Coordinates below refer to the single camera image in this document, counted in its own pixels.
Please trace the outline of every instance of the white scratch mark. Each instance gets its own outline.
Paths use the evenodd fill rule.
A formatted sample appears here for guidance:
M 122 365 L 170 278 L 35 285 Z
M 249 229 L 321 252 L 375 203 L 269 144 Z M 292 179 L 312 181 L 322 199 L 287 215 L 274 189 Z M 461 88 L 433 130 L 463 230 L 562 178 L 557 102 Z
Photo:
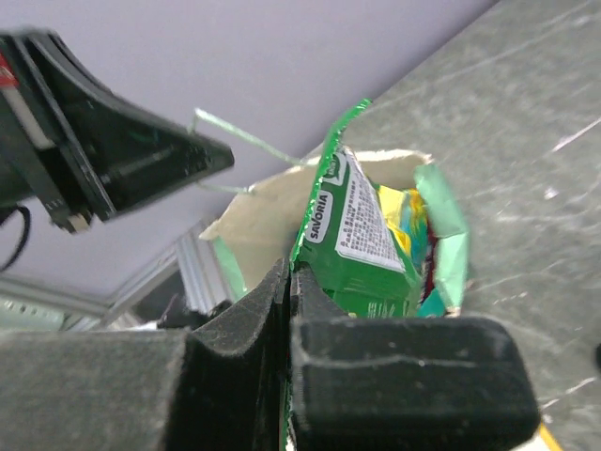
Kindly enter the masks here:
M 504 303 L 505 301 L 512 301 L 513 299 L 517 299 L 517 298 L 524 298 L 526 297 L 526 295 L 528 294 L 527 291 L 521 292 L 519 294 L 514 294 L 513 296 L 508 296 L 506 298 L 500 298 L 500 299 L 495 299 L 493 301 L 493 304 L 498 304 L 498 303 Z
M 543 28 L 554 25 L 555 23 L 561 22 L 563 19 L 565 19 L 568 16 L 571 16 L 572 14 L 574 14 L 576 11 L 580 11 L 581 9 L 587 7 L 590 5 L 591 2 L 584 2 L 580 5 L 578 5 L 577 7 L 573 7 L 568 9 L 566 12 L 563 12 L 562 14 L 560 14 L 559 16 L 555 16 L 553 19 L 551 19 L 550 21 L 547 21 L 545 23 L 541 23 L 541 26 Z
M 591 129 L 593 129 L 594 127 L 596 127 L 599 124 L 601 124 L 601 117 L 598 118 L 597 120 L 591 122 L 589 125 L 587 125 L 585 128 L 583 128 L 579 132 L 576 132 L 570 136 L 564 136 L 562 139 L 560 139 L 560 142 L 557 143 L 557 145 L 551 150 L 551 152 L 557 152 L 558 150 L 561 150 L 562 148 L 566 147 L 568 144 L 573 143 L 574 141 L 579 139 L 580 136 L 582 136 L 584 133 L 589 132 Z
M 597 179 L 591 184 L 591 186 L 589 187 L 588 190 L 586 190 L 585 193 L 582 193 L 580 195 L 575 195 L 574 197 L 572 197 L 570 199 L 570 201 L 572 201 L 572 202 L 581 201 L 582 199 L 586 198 L 587 195 L 590 195 L 594 190 L 596 190 L 600 184 L 601 184 L 601 172 L 597 175 Z
M 575 98 L 578 94 L 586 91 L 587 89 L 589 89 L 591 87 L 592 83 L 586 83 L 584 85 L 582 85 L 581 87 L 579 87 L 578 89 L 571 91 L 570 92 L 570 97 Z
M 578 17 L 575 21 L 574 21 L 574 25 L 575 26 L 583 26 L 586 23 L 591 21 L 591 16 L 582 16 L 582 17 Z
M 504 284 L 505 282 L 516 280 L 516 279 L 519 279 L 521 277 L 525 277 L 525 276 L 528 276 L 528 275 L 545 275 L 551 268 L 554 268 L 554 267 L 556 267 L 558 265 L 562 265 L 564 262 L 565 262 L 565 258 L 560 258 L 560 259 L 554 261 L 553 263 L 547 265 L 545 268 L 542 268 L 542 269 L 540 269 L 538 271 L 521 272 L 520 274 L 509 275 L 507 277 L 503 277 L 502 279 L 496 280 L 496 281 L 491 282 L 489 284 L 481 285 L 481 286 L 475 288 L 473 291 L 482 291 L 483 289 L 488 289 L 488 288 L 496 287 L 497 285 L 501 285 L 501 284 Z M 522 298 L 522 297 L 527 296 L 527 295 L 528 295 L 528 291 L 524 291 L 521 294 L 519 294 L 519 297 Z
M 593 383 L 597 380 L 597 378 L 589 378 L 589 379 L 585 379 L 584 381 L 582 381 L 581 383 L 579 383 L 578 385 L 575 385 L 572 388 L 568 388 L 565 393 L 567 395 L 572 395 L 574 392 L 578 391 L 579 389 L 581 389 L 582 387 L 588 385 L 589 383 Z
M 558 398 L 557 398 L 557 399 L 551 399 L 549 402 L 547 402 L 547 403 L 545 403 L 545 404 L 543 404 L 543 405 L 541 406 L 541 411 L 543 411 L 544 409 L 548 409 L 548 408 L 549 408 L 549 407 L 551 407 L 553 404 L 556 404 L 556 403 L 558 403 L 558 402 L 560 402 L 560 400 L 559 400 Z
M 497 61 L 506 58 L 507 56 L 511 56 L 512 54 L 517 54 L 519 52 L 521 52 L 522 50 L 525 50 L 535 44 L 538 44 L 539 42 L 542 42 L 543 40 L 556 35 L 560 32 L 562 32 L 564 29 L 567 29 L 567 26 L 558 26 L 555 28 L 551 28 L 549 31 L 545 32 L 545 33 L 541 33 L 540 35 L 538 35 L 536 38 L 532 38 L 532 39 L 528 39 L 525 40 L 524 42 L 522 42 L 521 44 L 517 45 L 516 47 L 512 47 L 508 50 L 506 50 L 505 52 L 501 52 L 500 54 L 495 54 L 494 56 L 490 56 L 487 59 L 484 59 L 482 61 L 478 61 L 477 63 L 471 65 L 471 66 L 467 66 L 466 68 L 463 68 L 461 70 L 457 70 L 455 72 L 446 74 L 446 75 L 442 75 L 438 80 L 435 80 L 434 82 L 432 82 L 432 84 L 430 85 L 424 85 L 424 86 L 420 86 L 420 87 L 416 87 L 415 89 L 411 89 L 409 92 L 407 92 L 406 94 L 396 97 L 394 99 L 390 99 L 389 101 L 382 101 L 380 103 L 376 103 L 374 105 L 372 105 L 370 108 L 367 108 L 362 115 L 363 116 L 367 116 L 367 115 L 371 115 L 372 113 L 374 113 L 377 110 L 381 110 L 383 108 L 387 108 L 389 106 L 392 106 L 396 103 L 399 103 L 400 101 L 406 99 L 407 97 L 410 97 L 414 94 L 417 94 L 419 92 L 424 92 L 424 89 L 430 87 L 430 86 L 436 86 L 442 83 L 446 83 L 449 82 L 451 80 L 453 80 L 454 78 L 460 76 L 460 75 L 465 75 L 466 73 L 470 73 L 473 70 L 477 70 L 480 69 L 481 67 L 484 66 L 488 66 L 490 64 L 496 63 Z
M 550 200 L 553 197 L 557 197 L 557 194 L 559 194 L 556 190 L 554 190 L 551 187 L 548 187 L 547 189 L 545 189 L 545 200 Z
M 481 197 L 481 196 L 487 195 L 487 194 L 505 194 L 505 193 L 509 193 L 513 190 L 514 190 L 514 187 L 510 187 L 510 186 L 508 186 L 508 187 L 493 186 L 492 188 L 488 188 L 486 190 L 479 191 L 477 193 L 472 193 L 470 195 L 466 195 L 465 197 L 459 197 L 458 200 L 473 199 L 475 197 Z
M 571 221 L 577 219 L 579 216 L 586 214 L 591 211 L 598 211 L 598 209 L 588 209 L 579 211 L 578 213 L 572 214 L 563 214 L 563 215 L 553 215 L 553 216 L 516 216 L 516 215 L 504 215 L 503 210 L 497 212 L 496 220 L 498 223 L 528 223 L 528 222 L 540 222 L 540 223 L 552 223 L 552 224 L 562 224 L 566 221 Z

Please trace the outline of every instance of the snack bag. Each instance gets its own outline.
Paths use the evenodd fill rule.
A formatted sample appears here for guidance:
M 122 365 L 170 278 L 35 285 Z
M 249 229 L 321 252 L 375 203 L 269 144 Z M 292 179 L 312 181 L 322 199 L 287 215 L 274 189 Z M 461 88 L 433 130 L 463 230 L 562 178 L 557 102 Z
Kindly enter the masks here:
M 425 203 L 417 190 L 397 191 L 375 185 L 386 226 L 403 252 L 410 256 L 413 267 L 423 273 L 428 248 L 428 226 Z
M 402 234 L 410 227 L 394 222 L 402 214 L 391 216 L 395 231 L 387 227 L 378 191 L 353 152 L 340 144 L 348 122 L 368 104 L 350 110 L 326 138 L 291 267 L 294 271 L 297 263 L 307 262 L 321 288 L 351 315 L 414 316 L 422 277 L 400 243 L 408 246 Z M 416 256 L 422 252 L 418 247 Z

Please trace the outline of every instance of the gray stone surface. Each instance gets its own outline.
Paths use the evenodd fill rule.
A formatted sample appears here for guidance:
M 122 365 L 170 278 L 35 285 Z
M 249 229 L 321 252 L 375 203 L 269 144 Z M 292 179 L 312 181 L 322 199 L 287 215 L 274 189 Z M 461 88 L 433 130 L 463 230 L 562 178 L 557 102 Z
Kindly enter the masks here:
M 437 158 L 472 228 L 465 314 L 514 336 L 566 451 L 601 450 L 600 10 L 502 1 L 345 139 Z

